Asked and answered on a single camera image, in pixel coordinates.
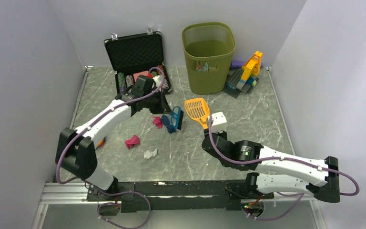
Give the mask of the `blue hand brush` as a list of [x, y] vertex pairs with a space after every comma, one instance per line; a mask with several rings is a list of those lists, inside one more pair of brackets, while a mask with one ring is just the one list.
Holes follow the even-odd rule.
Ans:
[[182, 129], [184, 111], [179, 106], [175, 106], [170, 113], [170, 124], [176, 129]]

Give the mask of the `orange slotted scoop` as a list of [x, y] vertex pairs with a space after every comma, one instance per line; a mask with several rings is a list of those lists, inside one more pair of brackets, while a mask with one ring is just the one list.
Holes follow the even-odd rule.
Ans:
[[210, 110], [203, 98], [185, 100], [184, 108], [192, 120], [198, 122], [204, 130], [208, 128], [207, 118], [209, 118]]

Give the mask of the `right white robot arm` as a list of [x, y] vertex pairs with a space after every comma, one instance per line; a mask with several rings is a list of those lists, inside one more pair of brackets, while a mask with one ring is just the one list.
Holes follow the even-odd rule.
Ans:
[[336, 157], [308, 159], [271, 149], [260, 143], [227, 139], [223, 113], [207, 118], [203, 150], [224, 167], [248, 171], [244, 193], [249, 198], [273, 192], [304, 193], [327, 202], [340, 202], [339, 162]]

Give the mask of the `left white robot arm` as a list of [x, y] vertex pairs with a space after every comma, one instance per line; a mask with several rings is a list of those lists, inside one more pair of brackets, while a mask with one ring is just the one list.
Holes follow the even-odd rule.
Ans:
[[152, 114], [167, 114], [171, 108], [162, 89], [166, 83], [164, 71], [153, 67], [149, 71], [160, 72], [158, 80], [140, 75], [131, 89], [118, 93], [110, 104], [90, 121], [71, 129], [64, 128], [59, 137], [55, 158], [55, 178], [66, 184], [77, 178], [94, 185], [105, 200], [114, 199], [118, 192], [118, 179], [98, 165], [96, 146], [116, 126], [142, 109]]

